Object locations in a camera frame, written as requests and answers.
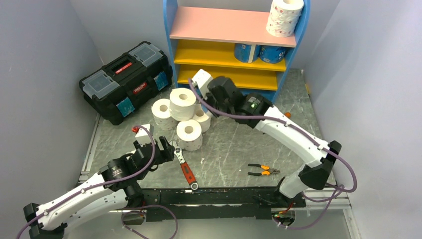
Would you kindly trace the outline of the blue roll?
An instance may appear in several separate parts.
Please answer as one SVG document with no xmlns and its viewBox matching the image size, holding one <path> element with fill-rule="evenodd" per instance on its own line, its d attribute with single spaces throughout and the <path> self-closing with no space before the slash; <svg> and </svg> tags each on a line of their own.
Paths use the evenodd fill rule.
<svg viewBox="0 0 422 239">
<path fill-rule="evenodd" d="M 281 46 L 261 46 L 259 58 L 266 63 L 276 64 L 284 58 L 287 48 Z"/>
<path fill-rule="evenodd" d="M 235 58 L 243 63 L 252 63 L 257 60 L 261 45 L 256 44 L 234 44 L 234 56 Z"/>
</svg>

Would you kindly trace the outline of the pink patterned paper towel roll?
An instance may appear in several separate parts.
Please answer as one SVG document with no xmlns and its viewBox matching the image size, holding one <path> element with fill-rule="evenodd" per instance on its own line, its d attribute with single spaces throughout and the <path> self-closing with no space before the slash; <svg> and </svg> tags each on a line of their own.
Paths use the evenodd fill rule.
<svg viewBox="0 0 422 239">
<path fill-rule="evenodd" d="M 267 32 L 276 37 L 291 36 L 304 5 L 303 0 L 273 0 L 266 24 Z"/>
</svg>

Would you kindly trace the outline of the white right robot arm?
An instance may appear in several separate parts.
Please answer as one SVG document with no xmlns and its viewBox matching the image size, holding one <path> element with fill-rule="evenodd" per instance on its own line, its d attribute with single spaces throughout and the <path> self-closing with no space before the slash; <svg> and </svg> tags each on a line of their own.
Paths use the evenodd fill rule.
<svg viewBox="0 0 422 239">
<path fill-rule="evenodd" d="M 192 80 L 191 84 L 214 115 L 230 117 L 269 135 L 303 161 L 301 168 L 279 181 L 274 193 L 277 205 L 289 205 L 308 188 L 325 187 L 342 148 L 339 142 L 327 142 L 307 132 L 260 93 L 243 94 L 230 78 L 206 76 L 203 80 Z"/>
</svg>

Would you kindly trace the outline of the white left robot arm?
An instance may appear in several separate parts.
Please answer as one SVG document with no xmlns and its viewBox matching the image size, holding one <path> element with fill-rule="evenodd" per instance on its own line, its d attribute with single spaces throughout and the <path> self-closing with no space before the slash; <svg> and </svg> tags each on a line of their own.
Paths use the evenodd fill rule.
<svg viewBox="0 0 422 239">
<path fill-rule="evenodd" d="M 145 206 L 139 185 L 148 172 L 174 159 L 175 148 L 166 137 L 154 143 L 133 143 L 134 152 L 110 160 L 91 178 L 65 195 L 45 204 L 30 203 L 23 208 L 31 239 L 61 239 L 66 230 L 106 212 Z"/>
</svg>

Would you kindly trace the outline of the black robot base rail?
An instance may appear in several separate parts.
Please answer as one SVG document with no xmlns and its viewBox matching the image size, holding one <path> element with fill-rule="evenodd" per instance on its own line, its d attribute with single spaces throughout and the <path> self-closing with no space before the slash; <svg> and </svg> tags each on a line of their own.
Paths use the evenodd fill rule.
<svg viewBox="0 0 422 239">
<path fill-rule="evenodd" d="M 126 209 L 152 205 L 146 211 L 147 222 L 159 222 L 172 216 L 161 205 L 170 209 L 177 219 L 255 218 L 269 220 L 286 208 L 306 207 L 300 194 L 284 198 L 274 186 L 217 187 L 188 190 L 184 188 L 143 188 L 141 197 L 131 200 Z"/>
</svg>

